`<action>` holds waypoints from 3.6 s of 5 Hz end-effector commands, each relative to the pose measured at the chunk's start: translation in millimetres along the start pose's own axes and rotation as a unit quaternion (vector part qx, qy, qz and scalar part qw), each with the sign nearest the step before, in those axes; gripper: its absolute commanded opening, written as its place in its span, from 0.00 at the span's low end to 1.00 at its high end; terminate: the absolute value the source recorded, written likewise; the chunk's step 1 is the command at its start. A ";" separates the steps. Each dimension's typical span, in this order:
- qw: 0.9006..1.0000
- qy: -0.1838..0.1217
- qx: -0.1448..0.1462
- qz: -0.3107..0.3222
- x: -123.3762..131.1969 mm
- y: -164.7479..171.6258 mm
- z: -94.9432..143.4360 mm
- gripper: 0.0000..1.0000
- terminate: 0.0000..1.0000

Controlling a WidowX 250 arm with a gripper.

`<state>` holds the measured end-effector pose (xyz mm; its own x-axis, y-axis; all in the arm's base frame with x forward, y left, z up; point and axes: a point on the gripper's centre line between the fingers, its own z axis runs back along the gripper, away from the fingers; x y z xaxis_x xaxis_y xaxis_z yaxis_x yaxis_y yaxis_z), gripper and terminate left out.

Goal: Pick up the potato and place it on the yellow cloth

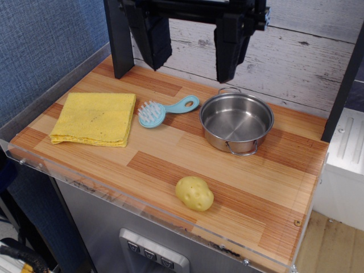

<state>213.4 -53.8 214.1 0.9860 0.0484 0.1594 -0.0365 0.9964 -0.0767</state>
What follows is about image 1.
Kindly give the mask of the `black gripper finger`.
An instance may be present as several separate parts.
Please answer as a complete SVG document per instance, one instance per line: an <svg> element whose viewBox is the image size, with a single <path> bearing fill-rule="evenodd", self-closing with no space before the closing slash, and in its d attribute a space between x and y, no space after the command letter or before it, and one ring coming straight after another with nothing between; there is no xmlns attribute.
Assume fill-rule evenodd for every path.
<svg viewBox="0 0 364 273"><path fill-rule="evenodd" d="M214 42L218 82L226 83L234 78L237 66L245 58L249 39L243 15L225 13L217 19Z"/></svg>
<svg viewBox="0 0 364 273"><path fill-rule="evenodd" d="M169 19L130 16L128 23L144 62L153 70L158 70L172 55Z"/></svg>

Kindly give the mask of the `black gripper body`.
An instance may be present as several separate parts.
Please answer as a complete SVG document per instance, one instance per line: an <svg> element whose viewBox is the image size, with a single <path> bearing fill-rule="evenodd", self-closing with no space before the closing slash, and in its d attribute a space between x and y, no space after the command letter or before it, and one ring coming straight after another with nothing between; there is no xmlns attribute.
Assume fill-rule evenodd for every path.
<svg viewBox="0 0 364 273"><path fill-rule="evenodd" d="M120 1L125 14L139 9L142 17L160 16L215 24L225 14L241 15L253 21L253 29L264 31L270 23L271 8L266 1Z"/></svg>

